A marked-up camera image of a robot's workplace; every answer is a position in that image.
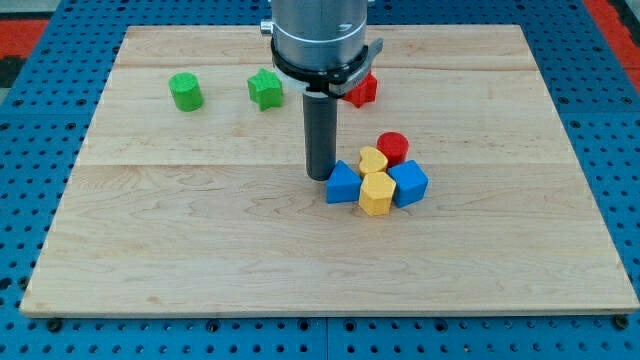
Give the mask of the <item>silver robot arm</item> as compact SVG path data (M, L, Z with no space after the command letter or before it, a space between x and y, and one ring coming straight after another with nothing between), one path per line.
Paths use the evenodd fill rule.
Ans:
M337 102L361 84L383 49L366 42L368 0L271 0L260 22L276 76L302 94L306 172L327 180L336 163Z

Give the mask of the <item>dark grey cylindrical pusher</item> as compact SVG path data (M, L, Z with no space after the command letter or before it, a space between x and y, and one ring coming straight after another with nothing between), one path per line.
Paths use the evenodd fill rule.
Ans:
M307 175L316 181L330 177L336 163L337 100L303 96Z

